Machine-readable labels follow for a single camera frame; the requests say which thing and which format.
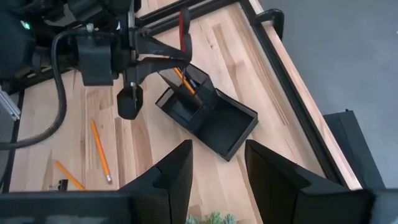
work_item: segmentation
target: gray floor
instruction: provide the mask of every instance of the gray floor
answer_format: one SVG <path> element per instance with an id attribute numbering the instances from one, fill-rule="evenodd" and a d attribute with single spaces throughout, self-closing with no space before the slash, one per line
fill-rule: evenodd
<path id="1" fill-rule="evenodd" d="M 398 1 L 260 0 L 322 114 L 354 111 L 387 187 L 398 187 Z"/>

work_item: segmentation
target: yellow pencil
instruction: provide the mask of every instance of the yellow pencil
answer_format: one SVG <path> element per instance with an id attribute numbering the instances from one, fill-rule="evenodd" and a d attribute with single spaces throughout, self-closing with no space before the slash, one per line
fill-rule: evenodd
<path id="1" fill-rule="evenodd" d="M 93 134 L 94 134 L 95 144 L 97 145 L 99 158 L 101 159 L 102 167 L 104 169 L 105 176 L 106 176 L 106 181 L 108 184 L 112 184 L 112 177 L 111 177 L 111 173 L 109 171 L 108 162 L 106 162 L 104 149 L 102 148 L 100 136 L 98 134 L 98 130 L 97 130 L 97 127 L 95 126 L 93 119 L 91 119 L 91 130 L 93 131 Z"/>
<path id="2" fill-rule="evenodd" d="M 185 87 L 187 88 L 187 90 L 192 94 L 195 95 L 195 90 L 193 90 L 193 88 L 191 87 L 191 85 L 189 84 L 189 82 L 187 81 L 186 78 L 183 77 L 183 75 L 181 74 L 180 70 L 178 68 L 173 68 L 174 72 L 178 75 L 178 77 L 180 77 L 182 83 L 185 85 Z"/>
<path id="3" fill-rule="evenodd" d="M 55 165 L 58 167 L 58 169 L 60 169 L 61 172 L 63 172 L 63 174 L 65 174 L 65 176 L 68 178 L 68 180 L 72 181 L 72 183 L 79 189 L 79 190 L 86 190 L 82 184 L 76 180 L 76 178 L 74 178 L 69 171 L 60 163 L 60 161 L 54 161 Z"/>

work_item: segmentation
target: screw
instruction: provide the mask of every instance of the screw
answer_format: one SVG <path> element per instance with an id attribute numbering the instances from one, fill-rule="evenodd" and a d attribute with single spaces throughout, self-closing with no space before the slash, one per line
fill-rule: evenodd
<path id="1" fill-rule="evenodd" d="M 86 28 L 88 32 L 92 32 L 94 30 L 94 24 L 87 24 Z"/>

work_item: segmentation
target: green light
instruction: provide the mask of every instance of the green light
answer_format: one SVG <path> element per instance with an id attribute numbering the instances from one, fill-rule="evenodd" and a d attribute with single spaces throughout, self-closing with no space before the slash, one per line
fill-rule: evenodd
<path id="1" fill-rule="evenodd" d="M 29 25 L 29 23 L 24 22 L 24 21 L 21 21 L 21 24 L 22 24 L 22 26 L 23 26 L 25 29 L 30 30 L 30 25 Z"/>

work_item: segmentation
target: black divider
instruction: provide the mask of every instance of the black divider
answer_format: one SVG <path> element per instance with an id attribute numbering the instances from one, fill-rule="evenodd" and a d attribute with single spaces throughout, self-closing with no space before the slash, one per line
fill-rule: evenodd
<path id="1" fill-rule="evenodd" d="M 160 72 L 169 84 L 156 105 L 199 140 L 229 161 L 258 123 L 257 113 L 214 88 L 208 74 L 194 65 L 184 79 L 190 93 L 173 70 Z"/>

